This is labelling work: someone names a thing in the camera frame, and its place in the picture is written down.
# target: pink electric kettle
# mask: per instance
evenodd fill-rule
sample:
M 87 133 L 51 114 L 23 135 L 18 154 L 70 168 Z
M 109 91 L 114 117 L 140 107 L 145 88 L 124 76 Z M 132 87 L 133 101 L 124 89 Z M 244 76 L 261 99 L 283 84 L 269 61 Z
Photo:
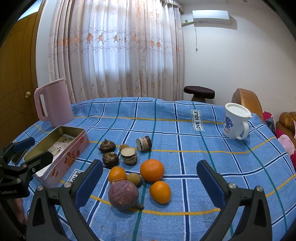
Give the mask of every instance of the pink electric kettle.
M 42 115 L 39 99 L 42 94 L 48 116 Z M 64 79 L 55 80 L 37 88 L 34 93 L 34 99 L 39 119 L 41 121 L 49 121 L 52 127 L 62 126 L 74 117 Z

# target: curtain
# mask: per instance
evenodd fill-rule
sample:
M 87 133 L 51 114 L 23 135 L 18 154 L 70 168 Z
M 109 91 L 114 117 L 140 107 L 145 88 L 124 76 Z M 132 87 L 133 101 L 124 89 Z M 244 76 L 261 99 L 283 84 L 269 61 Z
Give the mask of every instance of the curtain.
M 99 97 L 183 99 L 182 6 L 176 0 L 58 0 L 50 80 L 71 103 Z

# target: kettle handle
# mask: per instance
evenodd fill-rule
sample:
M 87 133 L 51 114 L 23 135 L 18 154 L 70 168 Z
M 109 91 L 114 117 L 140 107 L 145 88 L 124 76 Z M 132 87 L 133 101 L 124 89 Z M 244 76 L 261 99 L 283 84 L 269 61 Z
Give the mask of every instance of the kettle handle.
M 41 88 L 37 88 L 35 90 L 35 93 L 34 93 L 34 99 L 35 99 L 35 105 L 36 105 L 36 110 L 37 110 L 37 114 L 38 114 L 38 118 L 41 120 L 41 121 L 49 121 L 50 118 L 49 116 L 44 116 L 42 115 L 42 110 L 41 110 L 41 102 L 40 102 L 40 95 L 44 96 L 44 101 L 45 101 L 45 105 L 46 105 L 46 97 L 45 97 L 45 88 L 44 87 L 41 87 Z
M 242 122 L 244 124 L 244 135 L 242 137 L 238 136 L 236 137 L 239 140 L 244 140 L 247 138 L 248 134 L 249 134 L 249 125 L 246 121 Z

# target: orange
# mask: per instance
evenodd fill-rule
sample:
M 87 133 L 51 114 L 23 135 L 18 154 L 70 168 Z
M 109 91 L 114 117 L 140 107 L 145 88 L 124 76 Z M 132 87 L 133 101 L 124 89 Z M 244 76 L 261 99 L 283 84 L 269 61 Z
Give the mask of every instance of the orange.
M 140 174 L 147 182 L 159 181 L 165 173 L 165 167 L 156 159 L 144 161 L 140 167 Z
M 158 203 L 164 204 L 170 201 L 171 190 L 170 186 L 163 182 L 155 182 L 149 189 L 150 196 Z
M 122 167 L 113 167 L 108 175 L 109 182 L 126 180 L 126 171 Z

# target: metal screw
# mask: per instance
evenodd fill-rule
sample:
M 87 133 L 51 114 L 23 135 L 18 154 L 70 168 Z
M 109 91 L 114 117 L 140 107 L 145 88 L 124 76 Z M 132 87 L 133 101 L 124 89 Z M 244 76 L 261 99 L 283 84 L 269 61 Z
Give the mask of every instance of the metal screw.
M 64 183 L 64 187 L 65 187 L 65 188 L 69 188 L 71 185 L 72 185 L 71 182 L 65 182 L 65 183 Z
M 263 188 L 261 186 L 257 186 L 256 189 L 257 189 L 258 192 L 262 192 L 263 191 Z
M 43 186 L 42 186 L 42 185 L 39 185 L 39 186 L 37 187 L 37 190 L 38 190 L 38 191 L 43 190 Z
M 229 183 L 228 186 L 230 188 L 234 189 L 234 188 L 236 188 L 237 185 L 235 183 Z

